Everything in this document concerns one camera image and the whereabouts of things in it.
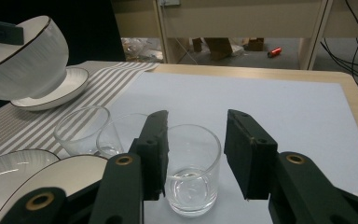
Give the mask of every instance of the striped table runner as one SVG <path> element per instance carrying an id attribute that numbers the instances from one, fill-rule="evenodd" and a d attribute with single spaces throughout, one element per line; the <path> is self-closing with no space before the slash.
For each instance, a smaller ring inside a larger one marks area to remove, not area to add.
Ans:
<path id="1" fill-rule="evenodd" d="M 49 150 L 61 158 L 68 154 L 54 139 L 58 121 L 78 108 L 111 105 L 126 87 L 156 63 L 85 62 L 72 67 L 89 71 L 89 84 L 73 101 L 50 110 L 30 112 L 8 104 L 0 108 L 0 155 L 25 148 Z"/>

